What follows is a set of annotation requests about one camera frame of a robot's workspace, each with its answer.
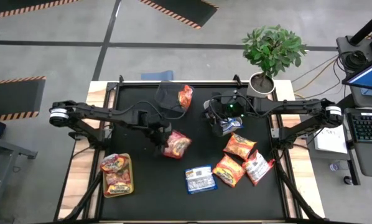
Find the green plant in white pot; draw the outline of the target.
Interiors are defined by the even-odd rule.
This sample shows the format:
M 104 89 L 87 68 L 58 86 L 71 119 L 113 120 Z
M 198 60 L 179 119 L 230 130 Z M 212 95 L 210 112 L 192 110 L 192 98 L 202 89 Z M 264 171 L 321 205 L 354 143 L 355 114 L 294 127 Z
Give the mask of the green plant in white pot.
M 260 68 L 249 78 L 247 96 L 265 98 L 275 90 L 274 77 L 291 65 L 299 67 L 306 45 L 295 32 L 282 28 L 258 27 L 242 39 L 243 57 Z

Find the blue-grey floor pad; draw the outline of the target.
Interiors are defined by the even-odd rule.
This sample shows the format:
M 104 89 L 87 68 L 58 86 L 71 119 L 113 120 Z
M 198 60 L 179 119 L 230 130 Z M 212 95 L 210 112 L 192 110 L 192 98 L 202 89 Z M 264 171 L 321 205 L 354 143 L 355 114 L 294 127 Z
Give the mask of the blue-grey floor pad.
M 142 73 L 141 79 L 148 81 L 164 81 L 173 80 L 174 72 L 172 70 L 166 70 L 164 72 L 152 72 L 152 73 Z

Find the yellow translucent plastic bin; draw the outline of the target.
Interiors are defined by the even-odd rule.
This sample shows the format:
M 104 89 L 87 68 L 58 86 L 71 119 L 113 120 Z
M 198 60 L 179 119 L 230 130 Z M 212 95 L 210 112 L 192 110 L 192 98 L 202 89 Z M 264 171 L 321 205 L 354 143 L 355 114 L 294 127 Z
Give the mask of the yellow translucent plastic bin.
M 100 170 L 103 173 L 103 193 L 106 198 L 133 193 L 133 165 L 128 153 L 106 156 L 100 164 Z

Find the backlit black keyboard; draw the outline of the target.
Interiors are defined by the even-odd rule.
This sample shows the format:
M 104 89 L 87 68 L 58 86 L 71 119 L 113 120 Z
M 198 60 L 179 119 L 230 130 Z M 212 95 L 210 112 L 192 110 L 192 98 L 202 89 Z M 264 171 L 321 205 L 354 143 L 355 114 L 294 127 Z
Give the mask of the backlit black keyboard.
M 347 115 L 353 140 L 372 142 L 372 112 L 352 112 Z

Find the computer monitor with blue screen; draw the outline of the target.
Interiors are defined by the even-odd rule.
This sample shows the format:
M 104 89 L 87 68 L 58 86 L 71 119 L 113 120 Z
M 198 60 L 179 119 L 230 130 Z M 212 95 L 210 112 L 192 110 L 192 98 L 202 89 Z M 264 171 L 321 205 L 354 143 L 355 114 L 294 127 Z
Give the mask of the computer monitor with blue screen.
M 372 61 L 355 73 L 348 75 L 342 84 L 372 90 Z

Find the grey stand base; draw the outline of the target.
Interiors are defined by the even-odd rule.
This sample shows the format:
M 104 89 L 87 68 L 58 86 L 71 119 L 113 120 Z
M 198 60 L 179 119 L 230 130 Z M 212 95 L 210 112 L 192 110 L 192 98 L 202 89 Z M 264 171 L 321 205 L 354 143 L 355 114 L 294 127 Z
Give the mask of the grey stand base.
M 349 44 L 348 36 L 337 38 L 337 65 L 347 74 L 352 74 L 372 61 L 372 37 L 358 45 Z

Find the white paper sheet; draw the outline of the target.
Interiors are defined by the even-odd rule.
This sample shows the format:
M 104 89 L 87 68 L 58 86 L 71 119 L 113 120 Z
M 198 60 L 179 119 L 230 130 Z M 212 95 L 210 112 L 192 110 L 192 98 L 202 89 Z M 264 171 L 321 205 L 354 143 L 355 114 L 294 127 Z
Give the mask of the white paper sheet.
M 337 128 L 324 128 L 314 134 L 314 146 L 316 150 L 347 154 L 343 126 Z

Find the black hazard-striped floor mat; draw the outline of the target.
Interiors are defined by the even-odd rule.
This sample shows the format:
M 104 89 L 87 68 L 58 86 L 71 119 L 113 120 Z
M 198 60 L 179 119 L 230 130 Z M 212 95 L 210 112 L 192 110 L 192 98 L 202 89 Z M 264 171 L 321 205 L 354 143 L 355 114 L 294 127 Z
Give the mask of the black hazard-striped floor mat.
M 0 121 L 37 117 L 45 82 L 45 76 L 0 80 Z
M 0 0 L 0 18 L 48 9 L 77 1 L 79 0 Z
M 201 29 L 217 12 L 218 6 L 206 0 L 138 0 L 194 29 Z

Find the orange Maruchan ramen pack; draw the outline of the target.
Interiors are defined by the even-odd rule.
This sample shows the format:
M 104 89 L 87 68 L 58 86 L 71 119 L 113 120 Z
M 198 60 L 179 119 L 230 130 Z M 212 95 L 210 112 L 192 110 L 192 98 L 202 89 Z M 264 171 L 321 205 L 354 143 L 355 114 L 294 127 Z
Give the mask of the orange Maruchan ramen pack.
M 256 142 L 232 133 L 231 137 L 223 149 L 224 152 L 234 154 L 247 161 L 250 152 L 253 150 Z
M 213 169 L 213 173 L 218 176 L 225 184 L 235 187 L 239 180 L 244 176 L 245 170 L 227 154 Z
M 193 88 L 189 85 L 184 87 L 178 92 L 178 101 L 181 107 L 187 110 L 192 102 Z

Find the blue Maruchan ramen pack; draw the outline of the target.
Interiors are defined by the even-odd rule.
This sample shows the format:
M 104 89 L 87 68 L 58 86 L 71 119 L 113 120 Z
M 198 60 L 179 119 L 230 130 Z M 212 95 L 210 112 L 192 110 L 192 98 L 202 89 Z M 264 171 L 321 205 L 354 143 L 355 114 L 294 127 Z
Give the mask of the blue Maruchan ramen pack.
M 205 165 L 185 170 L 185 181 L 188 194 L 196 194 L 218 188 L 214 179 L 212 166 Z
M 224 133 L 231 133 L 239 128 L 243 128 L 243 120 L 240 117 L 228 118 L 221 122 Z

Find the black stand pole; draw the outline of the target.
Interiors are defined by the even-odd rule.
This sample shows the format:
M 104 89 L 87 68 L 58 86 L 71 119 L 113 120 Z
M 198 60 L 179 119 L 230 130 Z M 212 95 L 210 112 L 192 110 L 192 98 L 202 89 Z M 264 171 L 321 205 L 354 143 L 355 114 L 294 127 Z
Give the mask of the black stand pole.
M 367 22 L 354 36 L 348 38 L 351 45 L 358 45 L 363 39 L 372 33 L 372 19 Z

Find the smoky translucent plastic bin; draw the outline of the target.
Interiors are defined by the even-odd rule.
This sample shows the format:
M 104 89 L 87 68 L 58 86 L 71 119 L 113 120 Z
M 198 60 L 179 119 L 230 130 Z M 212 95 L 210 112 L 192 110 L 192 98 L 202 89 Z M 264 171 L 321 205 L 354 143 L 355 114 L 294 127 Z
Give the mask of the smoky translucent plastic bin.
M 187 111 L 181 107 L 178 101 L 178 92 L 184 87 L 183 83 L 161 81 L 156 91 L 155 100 L 163 109 L 183 113 Z

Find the black metal table frame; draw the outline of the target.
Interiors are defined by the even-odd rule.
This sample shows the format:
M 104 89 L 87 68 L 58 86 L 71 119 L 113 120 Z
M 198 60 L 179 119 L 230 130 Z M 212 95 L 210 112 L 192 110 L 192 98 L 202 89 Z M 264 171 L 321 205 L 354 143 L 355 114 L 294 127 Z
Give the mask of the black metal table frame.
M 97 106 L 109 106 L 114 105 L 114 89 L 106 91 L 107 86 L 110 88 L 119 81 L 92 81 L 88 90 L 86 102 Z M 124 81 L 125 84 L 159 84 L 161 81 Z M 172 81 L 177 83 L 185 84 L 213 84 L 213 83 L 230 83 L 236 84 L 236 81 L 204 81 L 204 80 L 191 80 L 191 81 Z M 273 100 L 275 96 L 278 100 L 294 100 L 294 90 L 290 80 L 275 80 L 276 90 L 273 92 L 269 99 Z M 297 115 L 281 115 L 281 118 L 273 115 L 270 120 L 271 126 L 278 128 L 280 126 L 291 127 L 297 123 L 300 123 L 300 118 Z M 312 209 L 321 217 L 324 217 L 324 210 L 322 206 L 322 200 L 320 198 L 319 189 L 317 187 L 317 181 L 315 178 L 314 170 L 312 167 L 311 158 L 309 151 L 304 148 L 307 147 L 303 140 L 297 140 L 298 146 L 294 146 L 290 151 L 285 152 L 281 159 L 282 168 L 287 172 L 288 177 L 291 179 L 301 196 L 304 200 L 312 207 Z M 73 154 L 84 150 L 88 145 L 87 139 L 79 137 L 75 140 L 73 147 Z M 85 150 L 83 153 L 74 157 L 69 162 L 69 167 L 63 184 L 62 193 L 57 206 L 57 211 L 53 218 L 54 221 L 65 218 L 75 208 L 77 203 L 81 200 L 82 196 L 86 192 L 87 188 L 91 184 L 92 177 L 95 177 L 95 173 L 98 170 L 98 165 L 94 164 L 94 161 L 99 161 L 104 157 L 103 151 L 95 151 L 92 148 Z M 291 191 L 282 184 L 281 190 L 285 193 L 286 202 L 286 214 L 292 218 L 302 217 L 307 218 L 307 215 L 302 211 L 300 205 L 294 200 Z M 78 219 L 92 219 L 98 217 L 98 196 L 101 190 L 95 190 L 91 196 L 91 199 L 86 202 L 85 207 L 81 211 Z

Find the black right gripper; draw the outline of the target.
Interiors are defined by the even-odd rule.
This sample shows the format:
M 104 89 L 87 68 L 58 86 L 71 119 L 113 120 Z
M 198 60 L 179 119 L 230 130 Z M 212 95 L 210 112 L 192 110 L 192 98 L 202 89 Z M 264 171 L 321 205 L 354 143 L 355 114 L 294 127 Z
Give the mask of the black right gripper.
M 239 92 L 214 92 L 205 102 L 205 116 L 216 136 L 226 135 L 228 118 L 242 117 L 251 111 L 248 99 Z

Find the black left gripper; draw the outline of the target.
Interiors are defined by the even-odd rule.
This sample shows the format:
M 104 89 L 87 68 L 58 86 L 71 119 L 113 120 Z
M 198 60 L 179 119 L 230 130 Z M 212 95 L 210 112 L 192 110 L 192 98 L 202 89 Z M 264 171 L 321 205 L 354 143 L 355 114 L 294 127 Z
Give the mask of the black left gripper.
M 171 149 L 171 122 L 159 116 L 152 116 L 150 112 L 143 110 L 137 112 L 137 117 L 138 129 L 152 142 L 159 142 L 155 145 L 154 156 L 159 157 L 162 152 L 169 152 Z

